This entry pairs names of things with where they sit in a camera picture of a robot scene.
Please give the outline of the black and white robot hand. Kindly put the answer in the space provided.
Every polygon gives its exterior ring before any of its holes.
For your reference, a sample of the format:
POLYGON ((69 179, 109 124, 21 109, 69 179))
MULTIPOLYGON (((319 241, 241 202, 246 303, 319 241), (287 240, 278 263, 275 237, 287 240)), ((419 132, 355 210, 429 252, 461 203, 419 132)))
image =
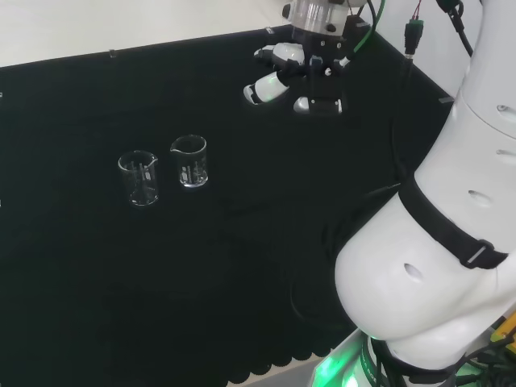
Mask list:
POLYGON ((340 40, 312 40, 304 44, 281 42, 266 45, 254 58, 270 65, 273 71, 243 88, 243 96, 253 106, 275 102, 287 94, 296 81, 306 82, 306 93, 293 104, 298 114, 339 115, 346 98, 337 79, 349 63, 338 58, 340 40))

